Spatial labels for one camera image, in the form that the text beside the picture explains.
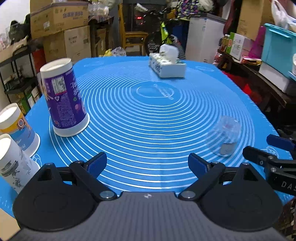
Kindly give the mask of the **clear plastic cup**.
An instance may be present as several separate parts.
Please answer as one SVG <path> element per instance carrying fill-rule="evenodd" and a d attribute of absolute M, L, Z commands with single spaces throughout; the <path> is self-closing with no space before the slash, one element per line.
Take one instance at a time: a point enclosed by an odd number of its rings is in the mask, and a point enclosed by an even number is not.
<path fill-rule="evenodd" d="M 241 124 L 236 118 L 221 116 L 217 124 L 207 133 L 207 147 L 215 155 L 229 157 L 236 149 L 240 133 Z"/>

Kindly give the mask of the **grey patterned paper cup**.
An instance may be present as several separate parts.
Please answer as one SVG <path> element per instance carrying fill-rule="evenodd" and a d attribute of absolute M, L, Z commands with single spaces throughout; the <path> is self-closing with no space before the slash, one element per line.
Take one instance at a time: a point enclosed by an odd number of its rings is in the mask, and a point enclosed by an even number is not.
<path fill-rule="evenodd" d="M 1 135 L 0 173 L 10 186 L 19 194 L 40 166 L 33 161 L 7 133 Z"/>

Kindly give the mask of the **yellow blue paper cup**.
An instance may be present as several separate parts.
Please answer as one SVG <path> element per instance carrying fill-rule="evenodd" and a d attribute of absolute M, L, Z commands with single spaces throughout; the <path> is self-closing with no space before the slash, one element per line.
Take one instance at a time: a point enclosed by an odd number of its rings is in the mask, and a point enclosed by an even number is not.
<path fill-rule="evenodd" d="M 40 137 L 32 129 L 17 103 L 7 105 L 1 110 L 1 133 L 7 133 L 29 156 L 36 154 Z"/>

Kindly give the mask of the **white foam box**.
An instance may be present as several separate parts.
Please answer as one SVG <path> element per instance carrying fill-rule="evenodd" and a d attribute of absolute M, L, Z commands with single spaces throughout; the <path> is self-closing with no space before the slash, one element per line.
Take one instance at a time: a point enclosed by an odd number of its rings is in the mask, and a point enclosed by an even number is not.
<path fill-rule="evenodd" d="M 287 95 L 295 96 L 295 81 L 262 62 L 259 73 Z"/>

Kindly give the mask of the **pink plastic basket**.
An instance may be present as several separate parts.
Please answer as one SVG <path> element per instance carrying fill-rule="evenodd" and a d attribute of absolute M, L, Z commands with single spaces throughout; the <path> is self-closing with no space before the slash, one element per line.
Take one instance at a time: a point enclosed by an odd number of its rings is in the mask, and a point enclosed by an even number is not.
<path fill-rule="evenodd" d="M 252 44 L 252 47 L 249 51 L 248 57 L 260 59 L 264 46 L 266 27 L 261 26 L 258 30 L 257 37 Z"/>

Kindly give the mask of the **green white product box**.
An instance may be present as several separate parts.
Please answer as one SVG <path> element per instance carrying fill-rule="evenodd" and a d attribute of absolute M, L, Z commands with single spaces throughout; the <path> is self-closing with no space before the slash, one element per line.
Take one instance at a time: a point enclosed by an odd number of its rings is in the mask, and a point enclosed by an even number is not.
<path fill-rule="evenodd" d="M 243 56 L 248 56 L 253 41 L 243 35 L 230 33 L 226 53 L 238 61 L 242 61 Z"/>

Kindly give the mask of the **white tissue pack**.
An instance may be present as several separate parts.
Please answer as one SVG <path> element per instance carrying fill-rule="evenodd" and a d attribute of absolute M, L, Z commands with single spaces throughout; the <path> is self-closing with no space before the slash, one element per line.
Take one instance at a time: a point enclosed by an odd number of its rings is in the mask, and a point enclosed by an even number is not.
<path fill-rule="evenodd" d="M 178 56 L 177 47 L 163 44 L 158 53 L 149 54 L 149 66 L 160 78 L 184 78 L 187 65 Z"/>

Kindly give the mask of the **black metal shelf rack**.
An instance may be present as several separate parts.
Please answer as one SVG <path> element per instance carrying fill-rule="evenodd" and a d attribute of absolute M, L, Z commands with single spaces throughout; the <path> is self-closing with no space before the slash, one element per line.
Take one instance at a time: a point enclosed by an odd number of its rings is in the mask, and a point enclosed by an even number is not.
<path fill-rule="evenodd" d="M 32 72 L 29 76 L 27 76 L 25 67 L 17 63 L 17 60 L 23 57 L 27 57 L 29 60 L 27 66 Z M 13 96 L 16 98 L 15 102 L 24 115 L 32 109 L 42 96 L 40 68 L 45 62 L 44 49 L 33 50 L 28 45 L 22 45 L 14 50 L 10 57 L 1 61 L 1 67 L 8 65 L 12 70 L 12 74 L 8 78 L 1 77 L 4 94 L 9 103 L 13 103 Z"/>

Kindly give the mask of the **lower cardboard box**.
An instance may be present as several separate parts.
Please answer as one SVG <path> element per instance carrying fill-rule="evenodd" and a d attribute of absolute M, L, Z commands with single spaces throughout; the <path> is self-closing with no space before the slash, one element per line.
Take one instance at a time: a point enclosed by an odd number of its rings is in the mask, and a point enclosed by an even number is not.
<path fill-rule="evenodd" d="M 71 58 L 73 63 L 91 58 L 90 28 L 83 26 L 43 37 L 43 47 L 47 63 L 61 58 Z"/>

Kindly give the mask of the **tall cardboard box right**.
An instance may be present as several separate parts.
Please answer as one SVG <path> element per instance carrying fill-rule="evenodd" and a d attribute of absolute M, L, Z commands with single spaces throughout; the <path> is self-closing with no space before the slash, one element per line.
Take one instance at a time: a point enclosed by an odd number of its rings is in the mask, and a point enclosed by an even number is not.
<path fill-rule="evenodd" d="M 273 24 L 270 0 L 243 0 L 236 33 L 255 40 L 259 28 L 265 23 Z"/>

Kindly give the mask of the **white chest freezer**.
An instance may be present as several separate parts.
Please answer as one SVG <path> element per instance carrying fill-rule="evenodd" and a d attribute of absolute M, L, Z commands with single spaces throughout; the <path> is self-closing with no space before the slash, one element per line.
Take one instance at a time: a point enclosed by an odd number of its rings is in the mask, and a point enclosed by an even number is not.
<path fill-rule="evenodd" d="M 186 44 L 186 59 L 212 64 L 224 36 L 226 20 L 212 14 L 191 18 Z"/>

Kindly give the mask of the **wooden chair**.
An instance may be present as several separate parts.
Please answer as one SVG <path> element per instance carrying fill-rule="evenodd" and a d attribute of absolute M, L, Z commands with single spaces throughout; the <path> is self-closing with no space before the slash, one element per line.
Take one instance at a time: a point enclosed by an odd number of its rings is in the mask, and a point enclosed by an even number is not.
<path fill-rule="evenodd" d="M 120 35 L 122 48 L 126 49 L 127 47 L 139 46 L 140 55 L 145 56 L 146 51 L 144 47 L 144 42 L 148 36 L 148 33 L 143 31 L 126 32 L 122 3 L 118 4 L 118 19 L 119 19 L 119 35 Z M 132 43 L 130 39 L 138 39 L 138 42 Z"/>

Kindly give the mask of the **black bicycle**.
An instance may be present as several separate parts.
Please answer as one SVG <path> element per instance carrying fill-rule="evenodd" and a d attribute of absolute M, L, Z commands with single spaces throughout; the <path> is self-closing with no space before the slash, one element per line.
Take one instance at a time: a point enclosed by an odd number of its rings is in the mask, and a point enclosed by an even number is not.
<path fill-rule="evenodd" d="M 168 14 L 173 12 L 171 7 L 166 7 L 162 10 L 148 10 L 140 3 L 137 3 L 135 5 L 135 10 L 144 14 L 145 23 L 149 23 L 149 26 L 152 27 L 144 41 L 144 48 L 147 55 L 159 53 L 161 45 L 168 44 L 177 48 L 179 51 L 179 59 L 186 59 L 184 48 L 178 40 L 178 37 L 173 34 L 173 28 L 180 25 L 181 21 L 176 18 L 167 18 Z"/>

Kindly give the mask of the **dark wooden side table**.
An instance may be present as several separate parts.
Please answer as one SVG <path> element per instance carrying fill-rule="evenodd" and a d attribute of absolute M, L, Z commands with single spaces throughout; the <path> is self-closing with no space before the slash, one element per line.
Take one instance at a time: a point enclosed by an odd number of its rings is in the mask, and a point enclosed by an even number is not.
<path fill-rule="evenodd" d="M 91 56 L 104 55 L 106 50 L 113 48 L 111 27 L 113 16 L 92 16 L 89 18 Z"/>

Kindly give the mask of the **upper cardboard box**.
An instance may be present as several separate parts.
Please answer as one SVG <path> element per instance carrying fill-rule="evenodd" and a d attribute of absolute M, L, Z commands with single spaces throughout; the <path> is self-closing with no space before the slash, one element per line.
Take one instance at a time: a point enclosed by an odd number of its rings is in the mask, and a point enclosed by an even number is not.
<path fill-rule="evenodd" d="M 88 24 L 88 1 L 30 1 L 33 39 Z"/>

